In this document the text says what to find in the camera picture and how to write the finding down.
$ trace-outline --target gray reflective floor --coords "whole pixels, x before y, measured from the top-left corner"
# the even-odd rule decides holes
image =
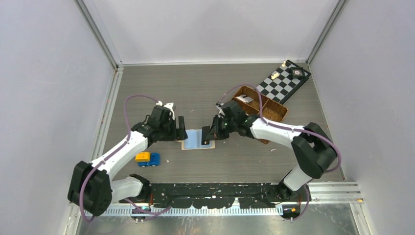
[[[81,223],[78,234],[116,235],[357,235],[349,204],[310,205],[290,223],[279,216],[160,217],[134,223],[127,217],[98,217],[91,227]]]
[[[241,83],[257,85],[279,65],[126,67],[104,150],[108,151],[125,137],[123,102],[132,94],[149,94],[163,102],[175,102],[176,115],[184,116],[186,128],[200,129],[211,125],[218,113],[215,103],[226,90]],[[289,109],[284,123],[315,122],[328,132],[312,77],[284,105]],[[128,104],[131,124],[143,121],[153,107],[154,103],[143,98],[131,100]],[[277,143],[265,145],[237,133],[232,133],[228,140],[217,141],[215,149],[181,150],[181,144],[174,141],[155,143],[149,151],[161,154],[160,166],[141,168],[131,160],[115,179],[136,173],[153,183],[279,182],[297,165],[291,149]],[[323,175],[320,181],[342,181],[342,176],[336,171]]]

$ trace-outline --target gray wood grain tabletop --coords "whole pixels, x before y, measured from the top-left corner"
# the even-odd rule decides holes
[[[104,151],[108,151],[127,134],[123,102],[132,94],[148,94],[163,102],[174,102],[176,116],[184,116],[186,129],[211,125],[218,113],[215,103],[231,87],[241,83],[256,86],[280,64],[162,65],[125,67],[116,99],[114,114]],[[236,92],[229,93],[227,99]],[[284,104],[288,114],[283,121],[292,125],[319,124],[327,133],[327,124],[312,77]],[[127,106],[130,124],[151,114],[154,102],[134,98]],[[153,183],[279,182],[297,165],[291,149],[277,143],[231,133],[216,141],[215,149],[182,150],[179,142],[157,142],[148,151],[161,155],[157,167],[139,167],[131,160],[115,177],[132,173]],[[325,174],[316,181],[342,181],[340,171]]]

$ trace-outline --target chessboard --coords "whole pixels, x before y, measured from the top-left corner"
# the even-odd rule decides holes
[[[311,73],[287,60],[256,88],[268,98],[285,103],[310,77]]]

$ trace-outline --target robotic arm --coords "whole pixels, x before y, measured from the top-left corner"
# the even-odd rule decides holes
[[[321,178],[337,158],[336,152],[327,143],[306,133],[294,131],[308,130],[328,139],[321,127],[315,123],[291,126],[265,119],[267,123],[288,129],[283,130],[264,123],[258,115],[247,115],[234,100],[217,105],[219,114],[213,118],[212,126],[209,133],[205,134],[204,141],[227,139],[229,133],[238,132],[241,136],[270,140],[293,149],[299,164],[278,185],[279,194],[283,199],[289,200],[302,185],[312,179]]]
[[[153,143],[187,139],[183,116],[178,117],[179,128],[176,128],[174,109],[174,103],[167,103],[163,106],[159,102],[153,108],[151,115],[148,115],[148,119],[134,125],[129,135],[110,151],[89,164],[80,161],[73,171],[68,199],[79,205],[80,189],[86,176],[102,161],[105,163],[96,169],[87,182],[83,195],[85,210],[94,216],[99,216],[105,212],[112,202],[128,197],[146,199],[150,194],[150,186],[149,181],[143,177],[133,174],[123,180],[112,180],[136,154],[144,151]],[[119,149],[123,144],[124,147],[105,161],[108,155]]]

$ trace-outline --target wicker basket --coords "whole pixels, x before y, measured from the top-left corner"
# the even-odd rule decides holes
[[[245,94],[253,99],[249,103],[244,103],[241,100],[237,99],[238,96]],[[287,115],[288,109],[284,105],[277,103],[276,101],[269,99],[268,97],[261,94],[262,99],[262,115],[264,118],[271,121],[282,122]],[[248,114],[259,114],[259,97],[258,92],[251,89],[250,87],[241,87],[238,92],[233,96],[232,100],[238,102],[242,109]],[[264,144],[268,144],[268,140],[259,140]]]

